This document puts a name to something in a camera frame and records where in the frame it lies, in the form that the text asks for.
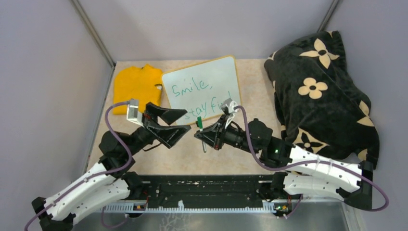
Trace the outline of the whiteboard with yellow frame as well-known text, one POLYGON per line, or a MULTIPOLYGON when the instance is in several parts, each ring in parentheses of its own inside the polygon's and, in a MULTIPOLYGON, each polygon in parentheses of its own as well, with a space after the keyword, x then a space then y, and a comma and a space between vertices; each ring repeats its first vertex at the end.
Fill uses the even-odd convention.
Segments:
POLYGON ((222 103, 231 98, 242 103, 235 57, 219 57, 165 72, 162 83, 172 109, 185 109, 177 125, 190 125, 222 114, 222 103))

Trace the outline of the green marker cap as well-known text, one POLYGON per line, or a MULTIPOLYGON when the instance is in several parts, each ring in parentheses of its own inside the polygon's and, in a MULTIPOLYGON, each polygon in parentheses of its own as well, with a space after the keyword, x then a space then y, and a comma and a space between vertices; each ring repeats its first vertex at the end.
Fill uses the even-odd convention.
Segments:
POLYGON ((199 116, 197 117, 197 126, 199 129, 203 129, 202 118, 199 116))

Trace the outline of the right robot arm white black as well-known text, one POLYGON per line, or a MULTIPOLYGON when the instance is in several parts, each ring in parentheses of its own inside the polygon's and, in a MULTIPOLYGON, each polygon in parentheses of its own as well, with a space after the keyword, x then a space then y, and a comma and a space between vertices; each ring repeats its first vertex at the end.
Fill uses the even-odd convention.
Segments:
POLYGON ((196 132, 195 138, 215 150, 226 144, 259 154, 257 162, 278 172, 271 184, 271 193, 276 198, 314 194, 338 199, 361 210, 372 209, 372 163, 332 160, 273 137, 273 130, 257 118, 245 129, 228 124, 227 118, 222 115, 213 125, 196 132))

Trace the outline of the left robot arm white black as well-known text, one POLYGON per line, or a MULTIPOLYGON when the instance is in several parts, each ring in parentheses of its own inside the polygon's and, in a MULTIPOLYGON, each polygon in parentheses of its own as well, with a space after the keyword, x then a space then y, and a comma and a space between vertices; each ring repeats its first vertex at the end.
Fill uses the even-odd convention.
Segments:
POLYGON ((147 103, 139 111, 138 100, 121 102, 127 107, 127 120, 138 125, 131 134, 109 128, 99 148, 102 157, 90 170, 53 196, 32 201, 34 219, 44 231, 70 231, 89 214, 119 200, 144 197, 145 185, 141 177, 131 172, 133 155, 153 148, 158 141, 172 148, 190 129, 176 125, 185 109, 170 109, 147 103))

